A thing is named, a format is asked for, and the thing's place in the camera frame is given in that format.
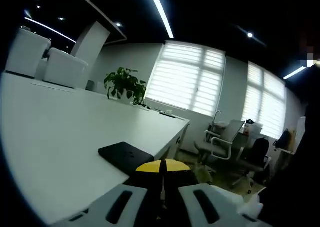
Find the desk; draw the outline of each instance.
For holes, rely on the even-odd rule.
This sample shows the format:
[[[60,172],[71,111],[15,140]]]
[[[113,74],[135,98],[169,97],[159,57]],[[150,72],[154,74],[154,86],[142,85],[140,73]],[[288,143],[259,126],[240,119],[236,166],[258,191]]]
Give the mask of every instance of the desk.
[[[124,141],[158,160],[170,146],[177,147],[189,124],[98,93],[8,73],[1,81],[1,118],[13,178],[49,225],[128,179],[98,155],[99,148]]]

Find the white roller blind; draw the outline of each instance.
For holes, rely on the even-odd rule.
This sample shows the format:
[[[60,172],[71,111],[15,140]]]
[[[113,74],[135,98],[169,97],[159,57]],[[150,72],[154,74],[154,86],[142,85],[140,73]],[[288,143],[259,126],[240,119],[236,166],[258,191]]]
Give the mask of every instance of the white roller blind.
[[[155,63],[146,98],[213,116],[224,67],[222,51],[168,41]]]
[[[263,68],[249,63],[242,120],[252,119],[263,124],[263,135],[279,139],[284,130],[285,116],[285,83]]]

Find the ceiling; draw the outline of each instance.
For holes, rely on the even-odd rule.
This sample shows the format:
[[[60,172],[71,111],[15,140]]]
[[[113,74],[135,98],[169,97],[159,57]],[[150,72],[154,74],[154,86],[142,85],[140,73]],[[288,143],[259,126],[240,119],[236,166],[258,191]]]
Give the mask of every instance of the ceiling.
[[[89,0],[127,37],[122,43],[164,43],[166,28],[153,0]],[[314,0],[160,0],[174,40],[223,50],[228,56],[251,61],[283,78],[305,65],[307,53],[320,58],[320,31],[314,24]],[[107,42],[123,40],[110,24],[85,0],[30,0],[26,9],[35,21],[77,41],[82,31],[99,21],[110,32]],[[52,46],[69,53],[74,45],[50,30],[24,20],[23,25],[46,38]],[[248,38],[252,32],[254,38]],[[304,72],[288,79],[288,87],[299,97]]]

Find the wall column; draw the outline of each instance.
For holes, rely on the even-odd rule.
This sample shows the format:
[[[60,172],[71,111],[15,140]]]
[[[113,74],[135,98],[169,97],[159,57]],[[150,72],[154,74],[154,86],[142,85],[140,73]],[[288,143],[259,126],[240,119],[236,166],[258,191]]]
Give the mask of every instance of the wall column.
[[[71,55],[88,64],[88,67],[83,72],[78,88],[86,88],[92,68],[109,35],[110,32],[106,28],[100,23],[95,22],[83,31],[75,43]]]

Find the floor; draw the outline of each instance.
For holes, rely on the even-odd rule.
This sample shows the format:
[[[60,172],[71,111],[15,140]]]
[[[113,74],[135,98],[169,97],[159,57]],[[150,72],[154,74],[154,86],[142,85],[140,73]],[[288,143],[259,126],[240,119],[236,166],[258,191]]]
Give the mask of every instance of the floor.
[[[215,164],[215,162],[212,163],[211,167],[216,170],[216,173],[207,171],[204,169],[203,165],[197,163],[197,155],[188,153],[186,151],[180,151],[176,156],[176,160],[188,165],[194,172],[199,183],[209,183],[214,186],[218,186],[232,193],[241,195],[245,199],[250,198],[251,195],[264,188],[263,185],[257,183],[254,183],[253,187],[251,188],[250,182],[247,179],[242,180],[234,188],[231,188],[231,183],[237,180],[238,176],[232,176],[229,170],[224,168],[224,166],[221,166],[221,164]]]

